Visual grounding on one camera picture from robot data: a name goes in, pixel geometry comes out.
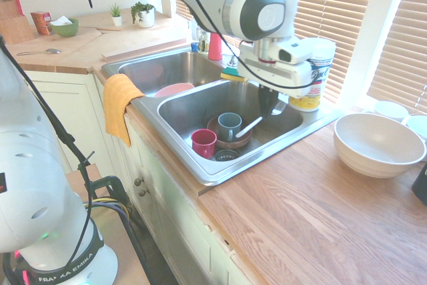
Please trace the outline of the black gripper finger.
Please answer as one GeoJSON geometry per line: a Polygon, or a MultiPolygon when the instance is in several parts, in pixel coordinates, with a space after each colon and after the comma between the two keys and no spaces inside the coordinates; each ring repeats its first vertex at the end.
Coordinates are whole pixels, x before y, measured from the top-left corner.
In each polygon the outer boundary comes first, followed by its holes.
{"type": "Polygon", "coordinates": [[[269,89],[265,86],[258,87],[258,103],[261,116],[264,117],[268,112],[269,89]]]}
{"type": "Polygon", "coordinates": [[[278,104],[278,92],[269,89],[268,90],[268,102],[267,102],[267,115],[277,115],[278,110],[276,108],[276,105],[278,104]]]}

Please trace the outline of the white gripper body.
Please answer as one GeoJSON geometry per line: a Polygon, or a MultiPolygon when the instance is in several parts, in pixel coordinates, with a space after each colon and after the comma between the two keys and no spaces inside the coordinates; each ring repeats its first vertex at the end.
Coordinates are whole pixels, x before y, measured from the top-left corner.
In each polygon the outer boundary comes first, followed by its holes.
{"type": "Polygon", "coordinates": [[[326,67],[316,67],[308,60],[296,65],[283,61],[262,62],[251,47],[241,45],[238,74],[280,93],[301,98],[309,93],[311,86],[325,79],[326,67]]]}

